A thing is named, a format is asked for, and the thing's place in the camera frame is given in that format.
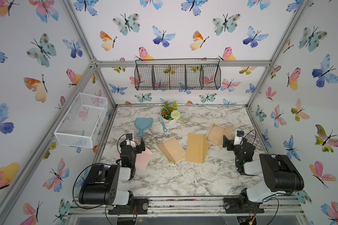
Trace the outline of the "lined letter paper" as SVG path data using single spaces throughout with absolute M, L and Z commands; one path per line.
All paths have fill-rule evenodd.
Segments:
M 229 125 L 226 127 L 220 126 L 216 123 L 212 123 L 207 134 L 206 139 L 210 144 L 215 146 L 222 146 L 223 137 L 226 136 L 227 139 L 231 139 L 233 133 L 234 125 Z
M 156 144 L 170 163 L 177 164 L 186 158 L 186 151 L 175 137 Z

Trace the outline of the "brown kraft envelope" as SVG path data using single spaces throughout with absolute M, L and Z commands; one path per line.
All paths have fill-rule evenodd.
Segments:
M 206 159 L 210 143 L 205 135 L 188 134 L 186 161 L 203 164 Z

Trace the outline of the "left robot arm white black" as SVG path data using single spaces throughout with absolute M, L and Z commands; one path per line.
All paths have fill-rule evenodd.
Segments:
M 119 181 L 129 181 L 134 178 L 137 155 L 146 150 L 143 138 L 140 144 L 134 147 L 131 145 L 132 142 L 127 139 L 120 143 L 118 163 L 91 166 L 78 195 L 80 204 L 134 206 L 132 192 L 118 189 Z

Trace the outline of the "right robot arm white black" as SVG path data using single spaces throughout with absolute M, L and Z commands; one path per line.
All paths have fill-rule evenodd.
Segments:
M 304 189 L 304 180 L 287 155 L 260 154 L 253 160 L 255 146 L 240 135 L 229 140 L 223 136 L 223 147 L 235 155 L 240 175 L 263 175 L 263 181 L 241 191 L 244 203 L 262 203 L 278 195 L 290 195 Z

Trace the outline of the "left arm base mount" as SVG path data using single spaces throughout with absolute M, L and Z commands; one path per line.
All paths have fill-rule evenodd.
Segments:
M 116 205 L 113 209 L 106 210 L 108 215 L 146 215 L 149 208 L 149 200 L 146 198 L 133 198 L 127 205 Z

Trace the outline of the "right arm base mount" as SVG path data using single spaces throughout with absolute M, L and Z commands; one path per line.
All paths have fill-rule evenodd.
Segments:
M 223 199 L 226 214 L 264 213 L 262 203 L 254 203 L 246 197 L 227 197 Z

